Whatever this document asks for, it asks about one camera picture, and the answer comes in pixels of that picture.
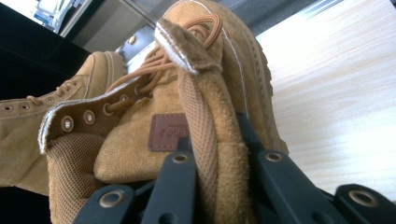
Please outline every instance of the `shoe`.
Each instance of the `shoe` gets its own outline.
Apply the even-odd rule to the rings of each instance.
[[[231,11],[210,1],[179,1],[163,17],[155,31],[159,47],[138,70],[100,97],[53,107],[43,120],[38,141],[49,161],[52,222],[73,221],[106,184],[155,178],[174,146],[152,139],[156,130],[183,129],[182,114],[207,220],[251,218],[248,150],[234,111],[247,115],[266,148],[287,151],[261,47]]]
[[[40,156],[38,129],[47,111],[63,101],[105,93],[125,75],[125,62],[114,52],[95,52],[70,80],[49,94],[0,102],[0,186],[49,194],[47,159]]]

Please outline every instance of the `brown leather patch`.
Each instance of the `brown leather patch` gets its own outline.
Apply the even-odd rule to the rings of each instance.
[[[151,151],[176,151],[178,138],[189,136],[186,115],[154,115],[151,120],[148,149]]]

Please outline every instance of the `wood grain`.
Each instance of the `wood grain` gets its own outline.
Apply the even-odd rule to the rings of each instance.
[[[259,35],[291,158],[318,187],[357,183],[396,201],[396,10],[345,0]]]

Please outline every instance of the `shoelace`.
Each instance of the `shoelace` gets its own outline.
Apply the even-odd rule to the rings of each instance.
[[[213,22],[210,34],[205,22]],[[204,15],[185,23],[182,27],[188,29],[192,33],[199,33],[205,40],[203,47],[205,49],[209,49],[219,37],[221,31],[221,19],[220,16],[216,14]],[[116,80],[106,92],[114,90],[119,85],[131,80],[132,78],[145,76],[148,79],[148,85],[145,87],[137,87],[134,91],[136,95],[147,94],[156,87],[166,70],[176,67],[177,65],[170,62],[165,51],[158,46],[146,56],[145,61],[136,71]],[[111,113],[126,106],[134,105],[134,103],[136,103],[136,101],[132,99],[124,100],[108,105],[106,110]]]
[[[56,88],[56,95],[59,97],[64,96],[65,91],[70,91],[70,86],[77,86],[77,82],[73,80],[66,80],[60,87]],[[32,95],[28,95],[26,99],[33,102],[35,105],[43,105],[43,102]]]

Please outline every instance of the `brown boot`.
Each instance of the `brown boot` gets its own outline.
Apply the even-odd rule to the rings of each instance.
[[[56,91],[0,102],[0,186],[17,186],[49,194],[47,159],[40,156],[38,129],[46,112],[62,101],[103,94],[125,74],[125,62],[114,52],[95,52],[77,74]]]
[[[287,151],[276,131],[266,61],[246,25],[209,1],[180,1],[164,17],[156,29],[161,47],[137,71],[107,94],[59,104],[45,117],[39,143],[48,154],[53,222],[72,221],[105,184],[155,178],[174,149],[151,141],[157,118],[186,115],[211,222],[248,220],[248,151],[235,110],[247,114],[267,148]]]

